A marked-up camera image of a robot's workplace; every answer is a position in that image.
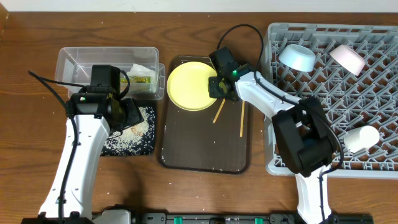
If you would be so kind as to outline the wooden chopstick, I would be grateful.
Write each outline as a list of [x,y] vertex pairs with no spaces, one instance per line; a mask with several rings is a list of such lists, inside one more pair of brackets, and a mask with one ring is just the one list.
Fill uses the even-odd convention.
[[223,98],[223,100],[222,100],[222,102],[220,104],[220,107],[218,108],[218,111],[216,112],[215,117],[213,119],[213,124],[216,123],[216,121],[217,121],[217,119],[218,119],[218,117],[219,117],[219,115],[220,115],[220,113],[221,113],[221,111],[222,111],[222,109],[224,107],[225,101],[226,101],[226,99]]
[[239,128],[239,137],[243,136],[244,129],[244,114],[245,114],[245,101],[242,101],[241,105],[241,118],[240,118],[240,128]]

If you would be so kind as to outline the yellow round plate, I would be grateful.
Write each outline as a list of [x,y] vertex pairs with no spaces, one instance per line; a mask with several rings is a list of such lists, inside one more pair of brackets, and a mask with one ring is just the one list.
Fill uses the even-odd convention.
[[170,100],[187,111],[200,111],[210,107],[216,101],[209,94],[210,77],[216,77],[216,71],[203,62],[186,62],[177,66],[167,80]]

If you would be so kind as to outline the green snack wrapper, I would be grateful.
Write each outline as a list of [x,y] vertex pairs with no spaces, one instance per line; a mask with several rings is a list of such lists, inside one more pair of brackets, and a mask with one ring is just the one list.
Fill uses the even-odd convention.
[[128,77],[128,78],[120,78],[121,83],[151,83],[150,77]]

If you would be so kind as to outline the white tissue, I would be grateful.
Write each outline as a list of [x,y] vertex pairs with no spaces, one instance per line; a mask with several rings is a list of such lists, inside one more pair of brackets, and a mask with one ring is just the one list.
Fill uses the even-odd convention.
[[151,82],[155,81],[156,73],[143,65],[134,64],[129,72],[127,72],[129,77],[150,77]]

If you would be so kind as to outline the light blue bowl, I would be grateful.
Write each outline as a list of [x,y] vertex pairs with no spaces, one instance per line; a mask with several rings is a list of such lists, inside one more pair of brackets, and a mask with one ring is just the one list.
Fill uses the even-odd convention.
[[301,72],[311,72],[315,65],[316,55],[308,48],[290,44],[279,54],[284,65]]

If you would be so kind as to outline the pink bowl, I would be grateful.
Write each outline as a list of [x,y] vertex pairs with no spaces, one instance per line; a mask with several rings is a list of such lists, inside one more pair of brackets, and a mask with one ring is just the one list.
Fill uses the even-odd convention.
[[330,52],[330,56],[343,68],[358,76],[365,66],[364,59],[347,45],[341,44]]

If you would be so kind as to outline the white cup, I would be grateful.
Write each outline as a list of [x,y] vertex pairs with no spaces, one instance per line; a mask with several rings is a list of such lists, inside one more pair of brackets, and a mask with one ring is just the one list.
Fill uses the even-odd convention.
[[373,126],[363,126],[348,131],[343,142],[352,153],[362,149],[369,149],[378,143],[380,138],[379,132]]

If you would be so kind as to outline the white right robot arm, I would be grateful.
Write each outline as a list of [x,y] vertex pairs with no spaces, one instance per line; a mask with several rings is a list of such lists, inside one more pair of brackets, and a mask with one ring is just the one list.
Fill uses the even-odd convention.
[[210,96],[233,95],[271,119],[279,155],[296,178],[298,214],[305,223],[326,223],[331,217],[326,180],[334,171],[332,155],[340,142],[320,102],[283,92],[248,64],[227,63],[214,68],[216,77],[209,79]]

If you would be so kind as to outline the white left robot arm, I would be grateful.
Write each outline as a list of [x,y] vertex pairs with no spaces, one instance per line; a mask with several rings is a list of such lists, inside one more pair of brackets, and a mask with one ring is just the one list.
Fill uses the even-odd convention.
[[51,190],[35,218],[23,223],[131,223],[132,213],[122,208],[93,217],[93,187],[99,158],[112,132],[143,121],[132,98],[109,93],[74,93],[67,102],[65,144]]

